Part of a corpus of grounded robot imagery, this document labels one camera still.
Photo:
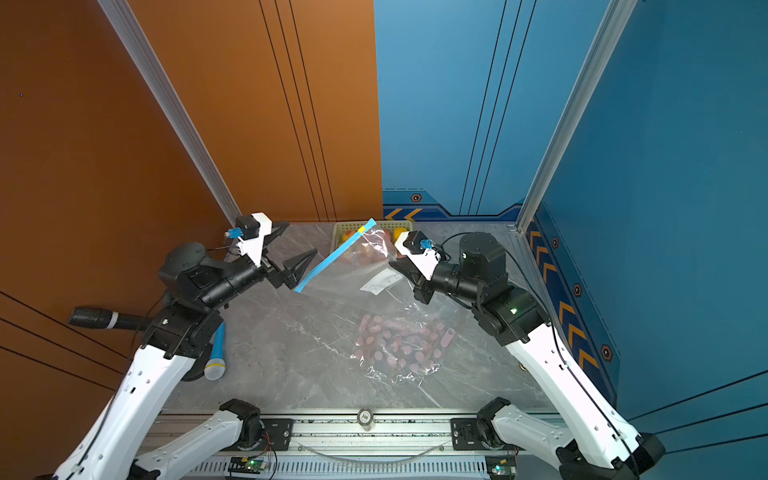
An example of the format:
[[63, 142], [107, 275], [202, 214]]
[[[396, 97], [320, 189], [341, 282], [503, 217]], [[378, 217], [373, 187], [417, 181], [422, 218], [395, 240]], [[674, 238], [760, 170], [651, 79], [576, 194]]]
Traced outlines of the clear zip-top bag blue zipper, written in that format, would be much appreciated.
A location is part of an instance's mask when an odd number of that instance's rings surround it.
[[335, 247], [294, 291], [348, 304], [374, 299], [403, 279], [390, 263], [398, 257], [396, 236], [412, 229], [408, 221], [370, 219], [335, 224]]

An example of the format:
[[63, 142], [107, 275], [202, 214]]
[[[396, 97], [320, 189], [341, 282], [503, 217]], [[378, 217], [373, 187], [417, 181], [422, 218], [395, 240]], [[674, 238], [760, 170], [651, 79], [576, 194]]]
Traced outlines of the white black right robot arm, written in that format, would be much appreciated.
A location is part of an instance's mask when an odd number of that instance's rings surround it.
[[606, 400], [573, 358], [538, 296], [509, 279], [511, 252], [493, 235], [461, 235], [458, 260], [421, 231], [400, 234], [391, 267], [428, 304], [443, 294], [468, 308], [478, 325], [527, 369], [564, 424], [558, 427], [497, 398], [477, 414], [492, 447], [514, 445], [563, 479], [638, 479], [665, 455], [661, 441], [639, 432]]

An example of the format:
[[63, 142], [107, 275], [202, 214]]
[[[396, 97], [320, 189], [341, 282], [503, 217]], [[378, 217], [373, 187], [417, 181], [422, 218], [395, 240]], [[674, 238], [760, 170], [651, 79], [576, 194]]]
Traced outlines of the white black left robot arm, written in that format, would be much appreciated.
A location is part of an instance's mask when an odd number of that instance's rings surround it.
[[153, 318], [78, 308], [71, 323], [92, 329], [143, 334], [116, 393], [54, 479], [180, 479], [202, 461], [233, 447], [249, 451], [269, 444], [258, 407], [232, 399], [202, 424], [159, 449], [141, 455], [143, 440], [176, 386], [203, 377], [223, 323], [221, 310], [262, 281], [295, 288], [317, 252], [277, 265], [269, 244], [288, 228], [265, 214], [241, 216], [227, 231], [238, 258], [217, 260], [201, 243], [179, 245], [158, 272], [166, 290]]

